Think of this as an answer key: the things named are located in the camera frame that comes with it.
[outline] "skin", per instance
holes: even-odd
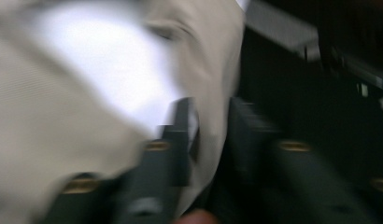
[[[207,211],[195,210],[176,220],[173,224],[219,224],[219,221]]]

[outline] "hand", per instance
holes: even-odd
[[[183,217],[180,217],[173,224],[219,224],[219,221],[207,211],[195,210]]]

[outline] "beige cloth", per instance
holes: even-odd
[[[235,0],[147,0],[146,6],[147,25],[175,43],[176,80],[199,114],[200,152],[180,214],[219,163],[244,15]],[[135,166],[138,146],[147,140],[25,41],[0,32],[0,223],[5,224],[28,223],[32,208],[46,206],[64,176],[113,175]]]
[[[175,41],[177,80],[194,98],[200,151],[183,212],[216,172],[226,136],[227,105],[236,87],[244,13],[234,0],[151,0],[147,25]]]

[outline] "white fabric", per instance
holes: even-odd
[[[142,24],[130,1],[65,2],[35,13],[28,25],[37,43],[75,71],[107,109],[151,136],[170,124],[171,103],[184,97],[174,83],[169,40]]]
[[[174,43],[174,49],[170,51],[175,52],[175,55],[170,52],[169,57],[176,59],[176,72],[171,73],[171,63],[163,66],[157,64],[162,57],[166,57],[164,54],[147,55],[143,50],[139,53],[143,56],[142,59],[151,62],[153,69],[168,69],[168,74],[165,73],[168,70],[164,69],[163,78],[166,75],[173,76],[174,79],[168,80],[168,83],[177,85],[169,91],[175,94],[174,98],[171,98],[172,93],[153,97],[163,101],[175,99],[183,93],[194,97],[202,126],[202,151],[199,161],[192,167],[191,185],[182,193],[178,209],[182,212],[209,183],[219,163],[224,142],[227,101],[236,83],[242,13],[232,0],[157,2],[162,3],[160,7],[156,7],[158,12],[175,10],[169,10],[174,13],[171,15],[176,15],[170,18],[174,19],[175,23],[171,24],[175,26],[166,26],[166,21],[161,21],[154,15],[147,25],[161,35],[167,28],[173,30],[175,38],[171,42]],[[105,10],[100,10],[99,13],[111,20],[119,18],[118,14],[105,14]],[[68,14],[63,19],[69,20],[71,17]],[[48,29],[46,37],[49,37],[53,32],[51,27],[45,23],[40,25],[41,28]],[[71,26],[80,28],[78,25],[81,23]],[[131,30],[118,28],[114,31],[119,36],[144,33],[139,29],[132,33]],[[7,32],[13,32],[12,27],[8,27]],[[67,48],[72,47],[83,52],[90,50],[79,46],[78,43],[84,42],[78,42],[78,36],[73,36],[75,42],[46,45],[44,48],[50,48],[44,51],[51,54],[46,57],[44,53],[35,50],[34,46],[25,44],[28,43],[24,40],[27,38],[21,33],[12,34],[9,39],[7,35],[0,34],[0,223],[22,224],[27,223],[33,206],[48,205],[55,186],[61,183],[60,177],[89,171],[113,175],[136,165],[138,153],[135,149],[138,144],[156,133],[155,127],[146,125],[152,120],[147,119],[149,114],[156,116],[150,113],[156,105],[151,105],[148,99],[152,92],[148,92],[149,97],[138,100],[139,108],[125,106],[130,102],[124,103],[118,97],[119,92],[135,94],[138,91],[135,87],[139,86],[135,83],[129,86],[128,91],[124,91],[121,89],[122,85],[118,85],[122,82],[123,85],[129,84],[126,83],[129,79],[124,80],[119,73],[123,74],[122,71],[127,69],[133,69],[133,72],[134,69],[139,69],[132,64],[124,67],[127,65],[119,63],[119,59],[127,60],[124,55],[120,58],[111,57],[105,50],[94,49],[89,51],[92,56],[89,61],[77,54],[66,54],[62,51],[63,44]],[[106,41],[104,37],[93,36],[88,41],[92,41],[92,45],[101,45],[100,43]],[[150,45],[151,43],[148,43],[146,49],[168,50],[163,47],[166,43],[155,46]],[[133,47],[123,44],[121,39],[117,39],[106,48],[122,51]],[[53,51],[58,52],[55,59],[66,64],[66,69],[52,61]],[[95,64],[99,55],[105,55],[107,62]],[[65,60],[68,57],[75,57],[76,60]],[[141,76],[146,75],[147,71],[142,69]],[[81,83],[71,74],[78,75]],[[110,79],[101,77],[106,74],[109,74]],[[157,82],[153,86],[154,90],[159,89]],[[163,122],[168,116],[165,112],[167,108],[160,109],[163,112]],[[143,132],[132,125],[133,123],[144,125]]]
[[[235,0],[238,5],[244,10],[247,11],[250,0]]]

